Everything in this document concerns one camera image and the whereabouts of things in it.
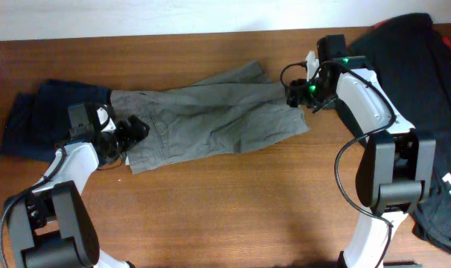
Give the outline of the grey shorts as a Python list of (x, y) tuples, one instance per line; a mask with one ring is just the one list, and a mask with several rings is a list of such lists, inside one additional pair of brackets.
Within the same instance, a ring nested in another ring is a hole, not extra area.
[(190, 86), (110, 96), (118, 118), (137, 116), (149, 135), (127, 151), (134, 174), (218, 154), (249, 153), (309, 131), (304, 112), (257, 61)]

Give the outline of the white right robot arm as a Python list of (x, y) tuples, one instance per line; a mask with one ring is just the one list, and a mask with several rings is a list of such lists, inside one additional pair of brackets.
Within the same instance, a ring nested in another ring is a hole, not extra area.
[[(400, 224), (429, 196), (436, 140), (405, 119), (382, 89), (364, 56), (351, 56), (341, 34), (322, 37), (298, 66), (304, 79), (284, 85), (287, 104), (314, 112), (333, 104), (344, 107), (344, 122), (354, 138), (337, 153), (333, 172), (344, 199), (359, 212), (338, 267), (384, 267), (384, 258)], [(359, 202), (345, 192), (339, 162), (352, 145), (365, 150), (356, 172)]]

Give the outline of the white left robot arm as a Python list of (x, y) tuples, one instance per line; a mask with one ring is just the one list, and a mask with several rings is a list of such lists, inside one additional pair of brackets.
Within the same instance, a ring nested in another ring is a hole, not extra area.
[(79, 103), (68, 108), (69, 138), (58, 144), (55, 158), (37, 183), (10, 197), (0, 219), (0, 259), (7, 261), (3, 231), (9, 231), (17, 267), (123, 267), (101, 248), (81, 198), (89, 177), (112, 164), (148, 136), (137, 116), (118, 121), (112, 106)]

